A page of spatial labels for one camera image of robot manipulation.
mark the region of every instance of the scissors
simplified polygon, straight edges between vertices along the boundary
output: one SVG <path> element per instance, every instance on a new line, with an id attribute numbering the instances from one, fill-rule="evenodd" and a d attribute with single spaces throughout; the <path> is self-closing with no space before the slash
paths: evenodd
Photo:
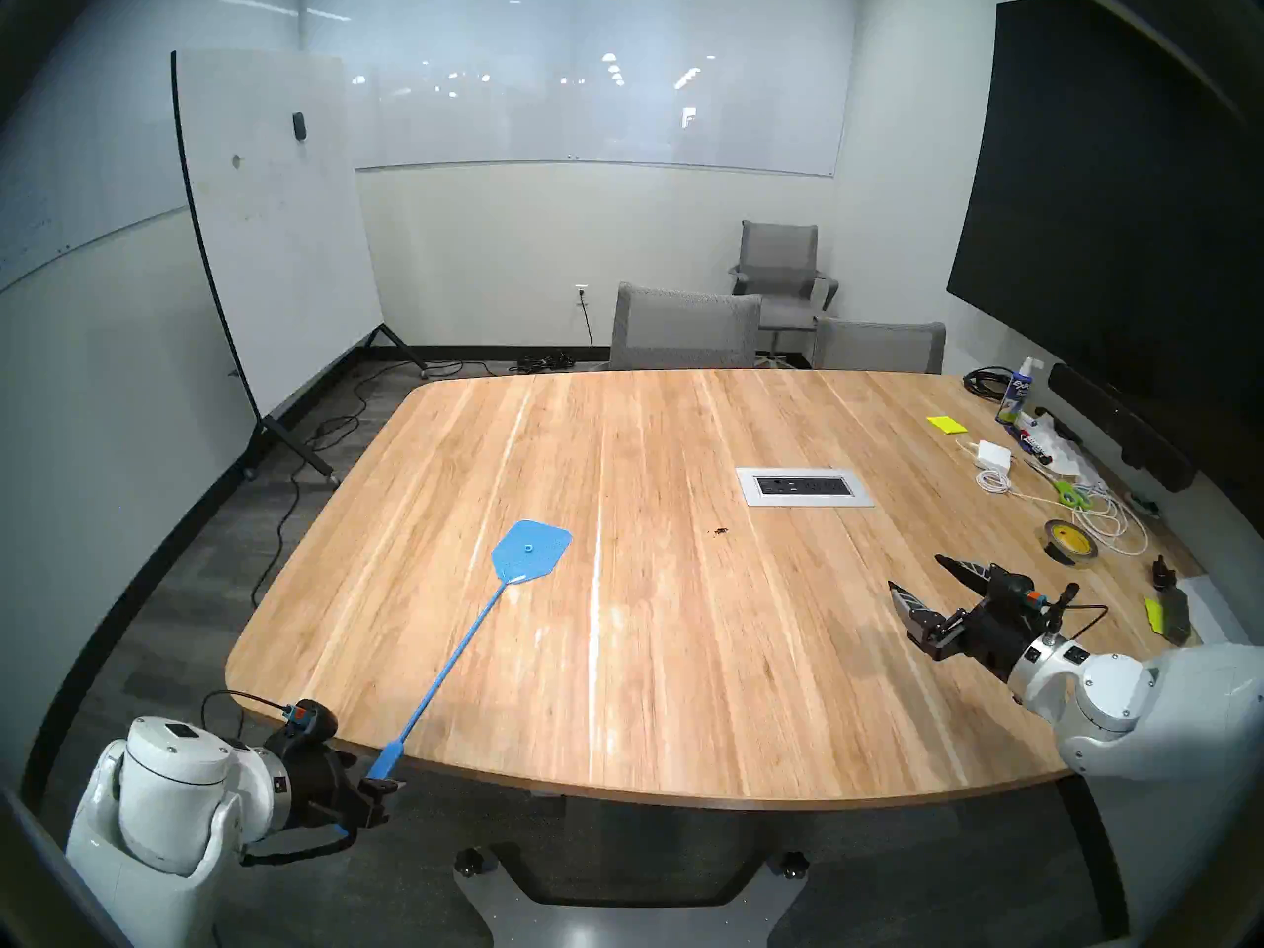
<path id="1" fill-rule="evenodd" d="M 1092 502 L 1069 482 L 1054 478 L 1048 471 L 1042 469 L 1039 465 L 1034 465 L 1030 461 L 1028 461 L 1026 464 L 1029 468 L 1034 469 L 1035 471 L 1039 471 L 1040 475 L 1043 475 L 1045 479 L 1049 480 L 1049 484 L 1058 490 L 1058 502 L 1060 502 L 1063 506 L 1068 506 L 1072 509 L 1092 508 L 1093 506 Z"/>

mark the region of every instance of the wooden table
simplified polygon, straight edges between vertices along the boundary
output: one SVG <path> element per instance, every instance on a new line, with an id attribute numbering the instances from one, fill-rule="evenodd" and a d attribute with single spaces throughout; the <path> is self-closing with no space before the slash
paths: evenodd
<path id="1" fill-rule="evenodd" d="M 958 440 L 1004 440 L 954 377 L 678 370 L 470 379 L 415 391 L 286 564 L 228 685 L 311 696 L 339 737 L 398 733 L 495 588 L 522 518 L 574 542 L 511 586 L 407 743 L 428 765 L 569 794 L 724 808 L 942 800 L 1067 774 L 1049 727 L 959 656 L 906 638 L 896 580 L 977 598 L 934 554 L 995 560 L 1110 614 L 1095 651 L 1167 648 L 1145 557 L 1042 551 L 1053 506 L 991 495 Z M 969 435 L 927 422 L 951 415 Z M 750 508 L 738 465 L 853 469 L 873 508 Z M 1053 489 L 1019 463 L 1016 487 Z M 1079 621 L 1088 612 L 1068 616 Z"/>

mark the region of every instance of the white cable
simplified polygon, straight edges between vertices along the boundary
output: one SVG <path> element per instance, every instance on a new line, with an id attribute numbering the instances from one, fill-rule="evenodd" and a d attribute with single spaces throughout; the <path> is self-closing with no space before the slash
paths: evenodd
<path id="1" fill-rule="evenodd" d="M 961 441 L 957 442 L 957 446 L 967 455 L 976 454 L 978 449 L 978 445 L 975 444 L 976 451 L 971 451 Z M 1010 482 L 1009 475 L 1006 475 L 1004 471 L 996 471 L 995 469 L 983 469 L 975 477 L 975 482 L 978 483 L 978 487 L 983 492 L 991 493 L 994 495 L 1010 494 L 1010 495 L 1016 495 L 1020 499 L 1030 499 L 1031 502 L 1043 502 L 1049 506 L 1057 506 L 1064 511 L 1069 511 L 1071 520 L 1073 523 L 1076 523 L 1076 526 L 1078 526 L 1086 533 L 1092 536 L 1103 547 L 1106 547 L 1107 550 L 1114 550 L 1116 554 L 1122 554 L 1126 557 L 1139 557 L 1141 556 L 1141 554 L 1144 554 L 1146 550 L 1150 549 L 1150 533 L 1145 528 L 1145 523 L 1141 522 L 1141 518 L 1135 512 L 1127 508 L 1126 503 L 1120 502 L 1117 498 L 1115 498 L 1114 493 L 1111 493 L 1110 489 L 1107 489 L 1105 485 L 1098 485 L 1096 489 L 1086 489 L 1082 487 L 1077 487 L 1079 494 L 1087 498 L 1090 502 L 1095 499 L 1101 499 L 1102 502 L 1105 502 L 1106 503 L 1105 509 L 1076 509 L 1057 499 L 1043 499 L 1039 495 L 1028 495 L 1025 492 L 1019 492 L 1018 489 L 1014 488 L 1014 484 Z M 1121 547 L 1115 546 L 1115 544 L 1111 542 L 1112 540 L 1119 540 L 1129 531 L 1129 528 L 1131 527 L 1131 523 L 1127 522 L 1129 516 L 1131 516 L 1133 520 L 1136 522 L 1136 525 L 1141 528 L 1140 550 L 1124 550 Z M 1093 525 L 1095 520 L 1101 521 L 1102 526 L 1095 526 Z M 1105 528 L 1106 523 L 1110 525 L 1109 528 Z"/>

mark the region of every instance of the black tv screen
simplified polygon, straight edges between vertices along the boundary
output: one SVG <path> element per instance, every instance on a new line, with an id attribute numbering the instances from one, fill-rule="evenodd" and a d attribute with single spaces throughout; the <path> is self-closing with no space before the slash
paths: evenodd
<path id="1" fill-rule="evenodd" d="M 1264 155 L 1092 0 L 996 9 L 948 291 L 1110 391 L 1264 532 Z"/>

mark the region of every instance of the power adapter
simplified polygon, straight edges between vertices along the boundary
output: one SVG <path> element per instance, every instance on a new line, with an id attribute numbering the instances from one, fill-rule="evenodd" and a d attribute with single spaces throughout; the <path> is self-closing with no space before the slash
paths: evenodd
<path id="1" fill-rule="evenodd" d="M 1002 475 L 1009 475 L 1012 460 L 1014 454 L 1002 445 L 994 445 L 991 441 L 980 441 L 975 446 L 975 464 L 985 471 L 999 471 Z"/>

